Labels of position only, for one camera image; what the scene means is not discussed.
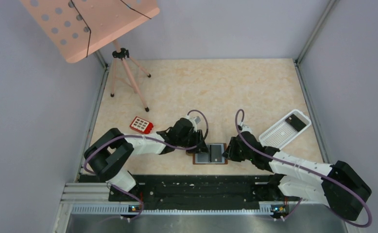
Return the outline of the dark grey credit card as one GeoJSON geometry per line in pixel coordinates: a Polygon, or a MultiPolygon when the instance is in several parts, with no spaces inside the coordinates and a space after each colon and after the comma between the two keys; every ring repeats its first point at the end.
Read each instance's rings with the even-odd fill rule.
{"type": "Polygon", "coordinates": [[[224,158],[222,157],[222,153],[224,150],[223,144],[211,144],[209,145],[210,148],[210,162],[212,164],[223,164],[224,158]]]}

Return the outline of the black credit card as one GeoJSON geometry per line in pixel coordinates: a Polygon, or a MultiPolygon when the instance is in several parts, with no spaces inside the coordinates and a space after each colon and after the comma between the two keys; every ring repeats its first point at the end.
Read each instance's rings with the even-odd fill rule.
{"type": "Polygon", "coordinates": [[[289,115],[285,122],[289,124],[295,131],[301,132],[304,128],[306,128],[307,124],[303,122],[298,116],[295,114],[289,115]]]}

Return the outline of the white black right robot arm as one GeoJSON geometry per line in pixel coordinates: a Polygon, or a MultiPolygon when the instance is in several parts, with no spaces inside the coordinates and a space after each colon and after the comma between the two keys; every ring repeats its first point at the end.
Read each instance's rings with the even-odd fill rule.
{"type": "Polygon", "coordinates": [[[232,137],[223,157],[249,161],[272,172],[270,184],[284,196],[321,203],[339,217],[355,221],[372,194],[371,188],[346,162],[322,164],[291,156],[278,148],[263,146],[249,132],[232,137]]]}

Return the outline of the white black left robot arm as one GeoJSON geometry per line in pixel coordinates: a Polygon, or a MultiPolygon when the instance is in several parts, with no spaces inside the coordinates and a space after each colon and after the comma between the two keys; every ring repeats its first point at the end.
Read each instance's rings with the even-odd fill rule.
{"type": "Polygon", "coordinates": [[[197,128],[200,121],[198,116],[185,116],[172,127],[147,135],[125,135],[112,128],[84,152],[86,170],[94,173],[100,182],[130,191],[137,182],[124,168],[129,157],[162,155],[175,150],[195,151],[204,144],[202,131],[197,128]]]}

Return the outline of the red block with white grid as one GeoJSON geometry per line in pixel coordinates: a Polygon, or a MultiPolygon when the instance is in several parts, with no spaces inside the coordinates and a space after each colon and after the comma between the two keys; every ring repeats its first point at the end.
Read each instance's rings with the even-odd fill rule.
{"type": "Polygon", "coordinates": [[[130,124],[129,127],[133,131],[136,131],[138,133],[149,134],[152,131],[154,125],[153,125],[153,123],[151,123],[151,122],[149,122],[149,121],[147,121],[145,119],[142,119],[142,118],[136,116],[132,120],[132,122],[131,122],[131,124],[130,124]]]}

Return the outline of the white plastic basket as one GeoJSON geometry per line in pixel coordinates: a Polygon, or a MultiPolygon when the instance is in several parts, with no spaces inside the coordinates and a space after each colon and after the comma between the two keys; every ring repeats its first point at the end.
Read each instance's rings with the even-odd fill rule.
{"type": "Polygon", "coordinates": [[[295,114],[307,124],[306,128],[304,128],[303,131],[305,131],[311,125],[311,119],[308,116],[306,116],[298,109],[293,109],[273,126],[263,132],[258,137],[259,142],[263,146],[274,147],[282,150],[286,145],[288,145],[297,136],[299,136],[303,131],[295,131],[289,124],[285,122],[285,119],[291,114],[295,114]]]}

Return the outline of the pink music stand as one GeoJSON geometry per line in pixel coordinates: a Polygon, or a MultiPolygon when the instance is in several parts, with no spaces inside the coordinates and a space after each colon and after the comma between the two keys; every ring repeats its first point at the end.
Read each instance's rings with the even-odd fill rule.
{"type": "Polygon", "coordinates": [[[158,15],[156,0],[23,0],[34,18],[68,63],[76,63],[113,43],[113,61],[120,61],[126,82],[149,111],[144,96],[126,60],[131,60],[147,77],[151,74],[122,48],[117,39],[158,15]]]}

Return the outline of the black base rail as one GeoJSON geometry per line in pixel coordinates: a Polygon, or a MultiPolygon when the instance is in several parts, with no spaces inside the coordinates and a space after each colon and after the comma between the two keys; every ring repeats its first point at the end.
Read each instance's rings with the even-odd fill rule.
{"type": "Polygon", "coordinates": [[[297,201],[269,183],[271,175],[134,175],[130,193],[145,210],[254,210],[264,201],[297,201]]]}

